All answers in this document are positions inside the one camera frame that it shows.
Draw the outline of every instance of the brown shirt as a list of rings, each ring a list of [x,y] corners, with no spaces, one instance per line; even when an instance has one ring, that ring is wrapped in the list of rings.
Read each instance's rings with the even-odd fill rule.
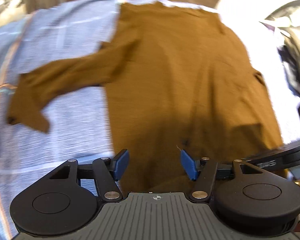
[[[123,4],[117,31],[99,52],[20,76],[8,122],[48,132],[42,108],[98,84],[106,89],[114,150],[130,151],[124,192],[160,184],[182,190],[178,147],[231,161],[282,144],[262,75],[214,13]]]

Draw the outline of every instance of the crosshair symbol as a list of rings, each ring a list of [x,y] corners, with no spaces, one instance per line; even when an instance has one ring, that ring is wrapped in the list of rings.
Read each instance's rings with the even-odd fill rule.
[[[156,196],[153,197],[153,199],[156,200],[156,201],[158,201],[158,200],[162,199],[162,197],[156,195]]]

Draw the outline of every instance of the gray base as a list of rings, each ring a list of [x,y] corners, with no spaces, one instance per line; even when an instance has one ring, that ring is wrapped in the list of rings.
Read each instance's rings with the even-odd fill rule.
[[[49,240],[256,240],[222,224],[207,204],[189,202],[183,193],[130,193],[120,203],[107,203],[89,225]],[[15,240],[40,238],[20,233]],[[293,233],[262,238],[297,240]]]

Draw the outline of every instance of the shirt sleeve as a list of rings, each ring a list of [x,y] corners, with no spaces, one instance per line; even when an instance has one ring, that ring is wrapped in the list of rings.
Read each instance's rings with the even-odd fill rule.
[[[110,43],[103,43],[99,52],[81,58],[48,63],[21,74],[18,88],[11,98],[7,122],[23,123],[35,130],[49,131],[49,122],[41,110],[55,97],[113,81],[124,71],[124,61],[139,41],[137,24],[122,5],[116,33]]]

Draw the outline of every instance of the metal bolt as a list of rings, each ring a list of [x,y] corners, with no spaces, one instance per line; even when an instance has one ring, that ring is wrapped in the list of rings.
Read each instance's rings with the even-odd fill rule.
[[[105,193],[105,198],[107,198],[107,199],[116,199],[119,197],[120,197],[120,194],[116,191],[109,191],[109,192]]]
[[[204,191],[195,191],[192,193],[192,196],[197,199],[206,198],[208,194]]]

